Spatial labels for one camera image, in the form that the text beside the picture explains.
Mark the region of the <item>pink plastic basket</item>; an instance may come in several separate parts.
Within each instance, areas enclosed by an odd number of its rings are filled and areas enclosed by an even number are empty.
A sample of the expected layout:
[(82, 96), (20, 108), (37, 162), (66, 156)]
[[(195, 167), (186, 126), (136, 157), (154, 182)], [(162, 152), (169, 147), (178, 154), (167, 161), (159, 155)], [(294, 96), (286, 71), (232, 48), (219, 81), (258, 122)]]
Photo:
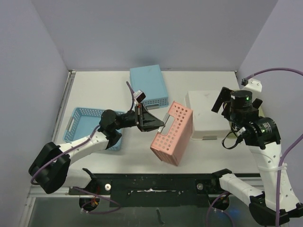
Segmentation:
[(151, 151), (159, 160), (178, 166), (193, 133), (193, 110), (173, 102), (166, 114), (173, 123), (165, 134), (159, 129), (151, 143)]

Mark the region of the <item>white perforated plastic basket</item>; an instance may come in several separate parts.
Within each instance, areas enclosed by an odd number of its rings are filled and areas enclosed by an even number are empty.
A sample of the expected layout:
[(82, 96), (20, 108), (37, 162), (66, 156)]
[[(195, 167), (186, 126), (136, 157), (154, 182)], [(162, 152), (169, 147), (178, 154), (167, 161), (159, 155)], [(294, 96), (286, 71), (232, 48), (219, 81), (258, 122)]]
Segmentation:
[(221, 115), (211, 111), (220, 91), (188, 91), (185, 105), (193, 110), (192, 140), (217, 140), (224, 138), (230, 131), (230, 125)]

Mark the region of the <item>green perforated plastic basket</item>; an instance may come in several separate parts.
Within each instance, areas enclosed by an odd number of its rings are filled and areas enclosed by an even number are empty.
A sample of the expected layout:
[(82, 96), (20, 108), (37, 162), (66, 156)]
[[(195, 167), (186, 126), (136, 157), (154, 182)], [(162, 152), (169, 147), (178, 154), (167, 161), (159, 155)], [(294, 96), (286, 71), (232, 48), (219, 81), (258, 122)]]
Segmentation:
[(259, 112), (259, 116), (265, 117), (265, 114), (264, 114), (263, 109), (262, 109), (261, 106), (258, 108), (258, 112)]

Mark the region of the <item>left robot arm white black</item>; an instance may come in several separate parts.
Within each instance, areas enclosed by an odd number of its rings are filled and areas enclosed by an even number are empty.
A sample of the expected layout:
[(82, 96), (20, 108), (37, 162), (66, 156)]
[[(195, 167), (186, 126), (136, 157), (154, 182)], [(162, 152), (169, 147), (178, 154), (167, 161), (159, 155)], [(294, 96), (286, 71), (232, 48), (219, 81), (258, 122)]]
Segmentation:
[(39, 185), (47, 194), (63, 186), (78, 187), (85, 194), (92, 194), (96, 190), (96, 178), (85, 168), (70, 170), (73, 163), (113, 147), (122, 137), (119, 129), (137, 127), (141, 132), (149, 132), (163, 126), (165, 123), (152, 115), (144, 104), (123, 114), (107, 109), (90, 135), (61, 145), (45, 144), (28, 170), (30, 182)]

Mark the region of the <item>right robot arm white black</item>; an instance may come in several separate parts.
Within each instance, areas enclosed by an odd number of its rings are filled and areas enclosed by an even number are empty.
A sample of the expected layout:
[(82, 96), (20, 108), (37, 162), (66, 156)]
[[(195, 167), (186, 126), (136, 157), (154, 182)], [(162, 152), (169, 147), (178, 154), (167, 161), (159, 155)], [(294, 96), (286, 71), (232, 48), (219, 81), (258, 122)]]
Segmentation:
[(223, 87), (212, 107), (231, 123), (237, 143), (242, 141), (253, 154), (264, 186), (259, 190), (242, 181), (228, 169), (215, 172), (211, 189), (224, 190), (245, 203), (262, 226), (280, 226), (291, 218), (303, 215), (303, 204), (296, 197), (286, 171), (287, 164), (281, 152), (281, 137), (275, 121), (259, 115), (262, 100), (253, 99), (248, 90), (230, 90)]

